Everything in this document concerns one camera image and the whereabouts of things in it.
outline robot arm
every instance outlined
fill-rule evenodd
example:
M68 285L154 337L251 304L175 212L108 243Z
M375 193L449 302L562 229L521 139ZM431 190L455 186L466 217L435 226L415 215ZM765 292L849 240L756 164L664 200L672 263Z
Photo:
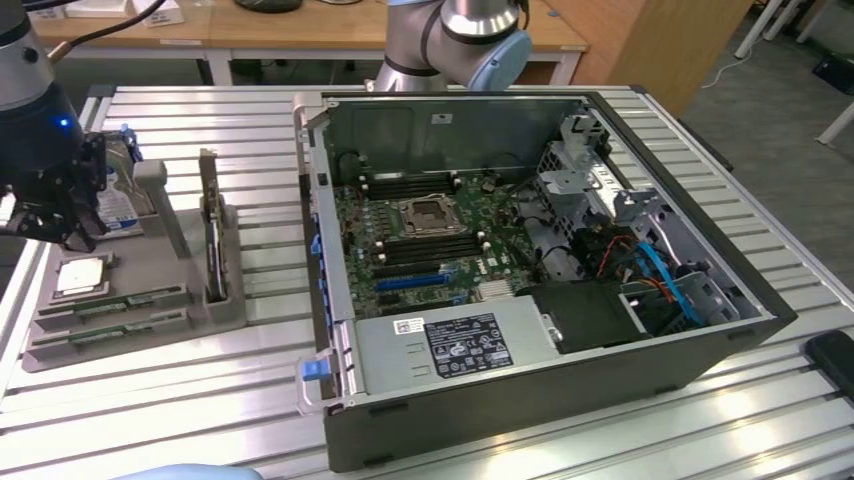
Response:
M0 0L0 196L14 193L4 234L91 251L107 228L104 141L84 134L19 0Z
M506 89L531 52L521 11L527 18L527 0L391 0L374 90L445 90L447 79L470 90Z

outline black cable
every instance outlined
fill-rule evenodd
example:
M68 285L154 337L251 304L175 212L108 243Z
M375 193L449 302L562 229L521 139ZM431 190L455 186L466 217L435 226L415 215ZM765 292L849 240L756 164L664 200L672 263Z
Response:
M35 12L46 8L63 7L78 0L38 0L35 2L24 2L24 10Z
M116 23L111 27L96 30L92 33L87 33L86 35L82 35L80 37L75 38L68 42L72 48L83 45L86 42L90 42L96 38L102 38L102 37L106 37L107 35L112 35L114 33L124 30L126 28L132 27L139 22L146 20L146 18L148 18L151 14L158 11L158 9L163 6L165 3L166 3L166 0L155 0L155 2L151 5L148 5L148 8L146 8L146 10L139 12L135 17L128 18L124 22Z

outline white label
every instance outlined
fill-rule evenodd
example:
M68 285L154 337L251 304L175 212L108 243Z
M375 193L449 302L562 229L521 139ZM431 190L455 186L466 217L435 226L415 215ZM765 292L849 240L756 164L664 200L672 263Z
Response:
M202 40L167 40L162 38L160 45L185 45L190 47L201 47Z
M450 125L453 121L453 113L434 113L433 117L430 118L430 123L433 123L434 125Z
M395 335L405 335L407 333L425 331L425 319L423 318L407 318L403 320L395 320Z
M98 214L111 231L132 228L138 223L134 204L124 192L120 192L116 189L118 182L119 173L111 166L108 166L107 189L103 192L98 192L98 202L100 204L98 207Z

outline slotted metal table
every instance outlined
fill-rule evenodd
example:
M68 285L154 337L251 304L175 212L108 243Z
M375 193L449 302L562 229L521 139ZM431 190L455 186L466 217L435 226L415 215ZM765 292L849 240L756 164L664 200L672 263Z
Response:
M854 470L854 408L802 353L812 335L854 333L852 292L650 96L606 87L602 95L800 319L678 392L379 468L330 472L321 417L302 417L295 408L294 362L314 351L293 115L305 90L134 87L90 98L83 122L104 129L130 124L143 155L166 161L177 209L197 205L199 148L219 151L221 186L241 209L251 326L24 372L19 353L46 259L44 245L31 241L0 304L4 479L110 478L174 463L350 480L818 478ZM641 170L614 148L640 183Z

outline power supply label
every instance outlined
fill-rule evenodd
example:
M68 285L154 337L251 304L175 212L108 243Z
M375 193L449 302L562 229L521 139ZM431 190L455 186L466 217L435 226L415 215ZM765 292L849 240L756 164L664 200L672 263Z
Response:
M426 323L425 333L442 378L513 365L507 342L491 313Z

